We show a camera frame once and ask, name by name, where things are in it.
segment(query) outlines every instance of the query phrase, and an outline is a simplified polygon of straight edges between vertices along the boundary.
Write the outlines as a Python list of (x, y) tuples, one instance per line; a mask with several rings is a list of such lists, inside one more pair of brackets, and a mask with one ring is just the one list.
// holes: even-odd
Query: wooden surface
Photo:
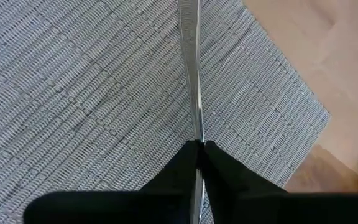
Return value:
[[(357, 182), (352, 176), (358, 175), (358, 0), (244, 0), (244, 4), (332, 115), (299, 170), (313, 169), (313, 158), (319, 161), (327, 152), (333, 159), (320, 164)], [(358, 184), (352, 186), (358, 190)]]
[(285, 185), (289, 192), (355, 192), (358, 175), (321, 146), (315, 146)]

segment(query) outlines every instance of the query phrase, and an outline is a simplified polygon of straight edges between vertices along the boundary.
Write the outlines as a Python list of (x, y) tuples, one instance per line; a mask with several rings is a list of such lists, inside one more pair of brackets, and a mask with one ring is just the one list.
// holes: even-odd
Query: silver blade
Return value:
[(200, 86), (200, 0), (178, 0), (179, 31), (189, 88), (195, 138), (204, 142), (203, 107)]
[[(200, 85), (200, 0), (178, 0), (179, 31), (186, 79), (190, 96), (190, 110), (193, 120), (195, 139), (204, 143), (203, 107), (201, 104)], [(205, 184), (199, 169), (190, 202), (190, 223), (198, 224), (201, 220), (204, 202)]]

